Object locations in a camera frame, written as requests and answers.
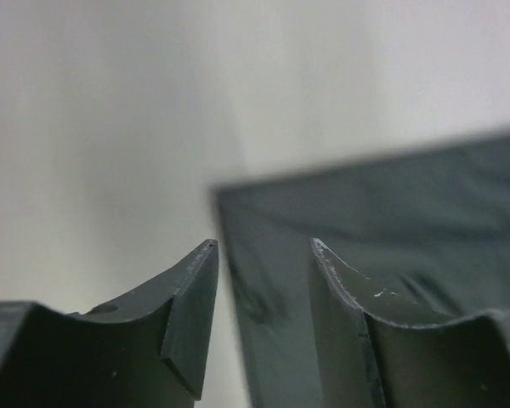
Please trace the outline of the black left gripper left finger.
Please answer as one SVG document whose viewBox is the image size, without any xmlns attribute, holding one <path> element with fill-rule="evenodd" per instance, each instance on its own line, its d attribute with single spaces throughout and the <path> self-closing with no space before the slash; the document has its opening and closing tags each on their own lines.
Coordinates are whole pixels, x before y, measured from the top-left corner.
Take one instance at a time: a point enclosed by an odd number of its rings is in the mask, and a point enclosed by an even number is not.
<svg viewBox="0 0 510 408">
<path fill-rule="evenodd" d="M 0 407 L 191 407 L 201 398 L 218 244 L 85 314 L 0 301 Z"/>
</svg>

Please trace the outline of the black t shirt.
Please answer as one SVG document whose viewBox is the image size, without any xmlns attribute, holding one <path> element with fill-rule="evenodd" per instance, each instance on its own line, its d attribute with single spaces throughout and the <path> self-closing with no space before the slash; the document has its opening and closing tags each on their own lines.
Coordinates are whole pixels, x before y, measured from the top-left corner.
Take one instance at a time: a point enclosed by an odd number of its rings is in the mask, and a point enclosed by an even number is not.
<svg viewBox="0 0 510 408">
<path fill-rule="evenodd" d="M 327 407 L 309 300 L 314 238 L 435 312 L 510 310 L 510 128 L 213 194 L 255 407 Z"/>
</svg>

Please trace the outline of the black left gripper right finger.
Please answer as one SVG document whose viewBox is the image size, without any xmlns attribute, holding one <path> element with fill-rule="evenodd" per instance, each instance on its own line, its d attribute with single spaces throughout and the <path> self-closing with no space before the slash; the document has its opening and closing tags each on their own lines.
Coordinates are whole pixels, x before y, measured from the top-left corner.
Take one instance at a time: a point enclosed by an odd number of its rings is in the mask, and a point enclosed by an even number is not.
<svg viewBox="0 0 510 408">
<path fill-rule="evenodd" d="M 455 317 L 404 299 L 310 242 L 327 407 L 510 407 L 510 310 Z"/>
</svg>

